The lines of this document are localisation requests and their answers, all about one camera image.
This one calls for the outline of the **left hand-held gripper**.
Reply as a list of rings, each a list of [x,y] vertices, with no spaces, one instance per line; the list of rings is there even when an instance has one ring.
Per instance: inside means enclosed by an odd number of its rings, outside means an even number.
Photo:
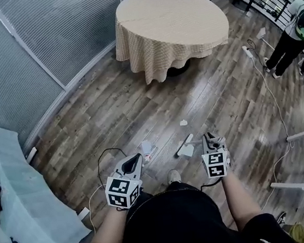
[[[130,209],[135,204],[142,187],[143,159],[142,154],[136,153],[117,163],[105,186],[108,205],[120,209]]]

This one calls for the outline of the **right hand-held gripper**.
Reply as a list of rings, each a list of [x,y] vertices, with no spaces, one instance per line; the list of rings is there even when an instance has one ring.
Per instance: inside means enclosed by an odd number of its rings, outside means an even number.
[[[202,137],[202,161],[208,178],[225,177],[230,165],[230,153],[225,137],[216,137],[207,132]]]

